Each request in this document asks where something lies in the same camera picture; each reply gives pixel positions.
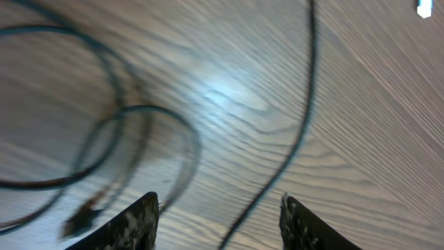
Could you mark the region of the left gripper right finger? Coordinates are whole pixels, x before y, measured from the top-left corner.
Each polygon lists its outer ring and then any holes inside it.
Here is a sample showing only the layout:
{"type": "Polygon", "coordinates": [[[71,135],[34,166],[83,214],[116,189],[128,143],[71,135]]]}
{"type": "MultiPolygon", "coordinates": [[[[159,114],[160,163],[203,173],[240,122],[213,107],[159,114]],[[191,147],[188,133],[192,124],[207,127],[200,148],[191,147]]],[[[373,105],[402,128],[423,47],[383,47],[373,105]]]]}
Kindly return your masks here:
{"type": "Polygon", "coordinates": [[[279,226],[284,250],[361,250],[289,193],[281,198],[279,226]]]}

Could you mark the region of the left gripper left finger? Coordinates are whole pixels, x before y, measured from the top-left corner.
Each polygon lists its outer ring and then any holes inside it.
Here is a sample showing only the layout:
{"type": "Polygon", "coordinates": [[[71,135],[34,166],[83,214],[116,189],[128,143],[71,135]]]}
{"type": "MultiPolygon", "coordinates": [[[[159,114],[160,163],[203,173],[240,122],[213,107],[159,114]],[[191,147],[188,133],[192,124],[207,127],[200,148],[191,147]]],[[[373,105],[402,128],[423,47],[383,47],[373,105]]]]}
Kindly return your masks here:
{"type": "Polygon", "coordinates": [[[92,234],[68,250],[154,250],[160,205],[156,192],[147,192],[92,234]]]}

